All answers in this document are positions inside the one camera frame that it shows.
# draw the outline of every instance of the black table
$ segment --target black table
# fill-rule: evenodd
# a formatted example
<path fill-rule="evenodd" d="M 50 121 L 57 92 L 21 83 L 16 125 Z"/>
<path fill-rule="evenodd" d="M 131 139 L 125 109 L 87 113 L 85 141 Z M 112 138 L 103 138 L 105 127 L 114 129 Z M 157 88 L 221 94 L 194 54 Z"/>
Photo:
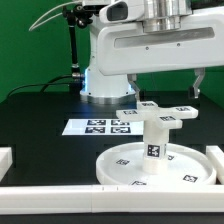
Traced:
<path fill-rule="evenodd" d="M 191 105 L 199 117 L 172 130 L 170 142 L 205 152 L 206 145 L 224 148 L 224 110 L 204 95 L 189 100 L 186 92 L 147 92 L 145 99 L 160 107 Z M 142 141 L 142 136 L 62 136 L 70 118 L 115 119 L 117 109 L 135 103 L 97 105 L 69 93 L 18 93 L 0 104 L 0 147 L 13 149 L 13 165 L 0 186 L 98 184 L 97 156 L 119 144 Z M 0 216 L 1 223 L 211 223 L 224 214 L 109 213 Z"/>

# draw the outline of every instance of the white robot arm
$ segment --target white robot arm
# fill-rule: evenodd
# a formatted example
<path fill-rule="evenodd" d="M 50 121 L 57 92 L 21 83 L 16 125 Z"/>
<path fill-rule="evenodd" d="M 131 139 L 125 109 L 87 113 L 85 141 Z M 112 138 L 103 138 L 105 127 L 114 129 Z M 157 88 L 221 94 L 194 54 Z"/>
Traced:
<path fill-rule="evenodd" d="M 224 7 L 192 11 L 185 0 L 120 0 L 99 15 L 106 27 L 97 62 L 106 76 L 195 69 L 197 98 L 204 68 L 224 65 Z"/>

